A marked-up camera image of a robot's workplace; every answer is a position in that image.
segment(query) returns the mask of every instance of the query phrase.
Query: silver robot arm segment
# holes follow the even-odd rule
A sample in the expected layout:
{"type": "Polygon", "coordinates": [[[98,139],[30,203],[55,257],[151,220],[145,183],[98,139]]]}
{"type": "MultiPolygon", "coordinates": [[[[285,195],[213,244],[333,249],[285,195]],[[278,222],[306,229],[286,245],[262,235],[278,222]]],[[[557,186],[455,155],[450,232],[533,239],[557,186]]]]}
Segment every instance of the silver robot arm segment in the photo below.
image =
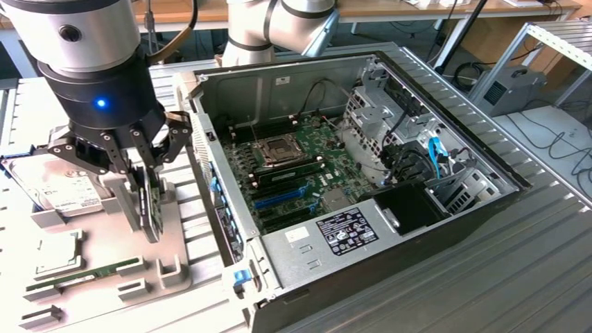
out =
{"type": "Polygon", "coordinates": [[[226,0],[223,67],[270,62],[273,45],[318,56],[337,29],[334,0],[226,0]]]}

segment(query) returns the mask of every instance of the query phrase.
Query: green circuit board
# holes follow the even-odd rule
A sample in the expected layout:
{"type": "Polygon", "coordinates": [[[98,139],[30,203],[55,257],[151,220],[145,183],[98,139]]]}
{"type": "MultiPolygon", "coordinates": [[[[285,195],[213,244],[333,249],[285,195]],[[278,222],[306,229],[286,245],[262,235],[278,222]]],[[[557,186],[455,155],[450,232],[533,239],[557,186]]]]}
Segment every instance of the green circuit board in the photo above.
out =
{"type": "Polygon", "coordinates": [[[267,137],[263,140],[258,139],[257,143],[250,141],[231,144],[229,141],[221,141],[251,218],[262,233],[286,228],[314,216],[330,212],[330,205],[322,200],[326,198],[323,195],[330,190],[335,189],[338,194],[342,193],[345,198],[345,200],[339,199],[342,205],[346,202],[349,204],[355,203],[359,195],[373,189],[371,183],[355,168],[355,161],[346,153],[346,150],[337,145],[338,142],[339,138],[330,130],[330,126],[318,117],[305,117],[301,119],[297,130],[289,133],[287,136],[279,135],[267,137]],[[270,145],[277,140],[286,140],[286,138],[291,142],[295,141],[291,150],[294,151],[294,147],[297,147],[298,151],[294,154],[297,154],[298,158],[319,156],[321,162],[315,163],[317,167],[311,174],[287,180],[278,185],[283,188],[290,187],[291,190],[301,190],[301,197],[283,200],[277,204],[269,205],[269,207],[257,209],[254,206],[257,201],[265,198],[275,198],[285,192],[278,190],[261,197],[261,191],[267,191],[267,189],[251,186],[249,174],[251,174],[253,170],[263,169],[262,142],[269,142],[270,145]]]}

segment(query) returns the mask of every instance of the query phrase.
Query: pcie slot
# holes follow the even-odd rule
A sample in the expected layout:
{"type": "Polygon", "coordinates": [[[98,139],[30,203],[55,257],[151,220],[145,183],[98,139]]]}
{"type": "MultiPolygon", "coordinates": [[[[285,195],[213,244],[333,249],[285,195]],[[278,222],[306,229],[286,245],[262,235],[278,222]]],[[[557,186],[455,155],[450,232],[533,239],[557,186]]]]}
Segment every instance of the pcie slot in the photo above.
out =
{"type": "Polygon", "coordinates": [[[278,203],[282,203],[287,200],[302,198],[303,194],[306,193],[306,188],[307,188],[307,185],[303,185],[301,188],[298,188],[294,191],[285,192],[283,194],[279,194],[278,196],[255,201],[254,202],[254,209],[262,210],[263,208],[277,205],[278,203]]]}

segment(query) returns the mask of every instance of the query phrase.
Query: gray equipment box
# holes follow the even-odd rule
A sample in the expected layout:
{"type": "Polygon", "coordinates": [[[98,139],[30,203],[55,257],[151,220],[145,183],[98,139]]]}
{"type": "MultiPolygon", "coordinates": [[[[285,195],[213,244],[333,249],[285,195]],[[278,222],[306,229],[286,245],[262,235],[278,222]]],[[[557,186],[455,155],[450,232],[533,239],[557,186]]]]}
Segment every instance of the gray equipment box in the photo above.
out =
{"type": "Polygon", "coordinates": [[[530,187],[381,52],[199,71],[181,86],[221,278],[253,332],[455,244],[530,187]],[[291,161],[269,165],[267,137],[291,161]]]}
{"type": "MultiPolygon", "coordinates": [[[[486,75],[489,75],[489,71],[482,72],[478,82],[486,75]]],[[[495,80],[482,99],[475,102],[475,106],[489,117],[521,111],[545,84],[543,73],[533,71],[522,65],[506,67],[497,74],[495,80]]]]}

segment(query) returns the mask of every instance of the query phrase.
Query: power supply label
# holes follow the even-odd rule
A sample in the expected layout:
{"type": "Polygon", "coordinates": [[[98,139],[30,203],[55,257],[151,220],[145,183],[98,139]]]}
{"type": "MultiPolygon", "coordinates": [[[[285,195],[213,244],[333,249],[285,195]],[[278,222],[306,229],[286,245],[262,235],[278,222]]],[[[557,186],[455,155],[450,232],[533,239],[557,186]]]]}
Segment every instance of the power supply label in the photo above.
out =
{"type": "Polygon", "coordinates": [[[315,222],[334,255],[342,255],[378,240],[358,208],[315,222]]]}

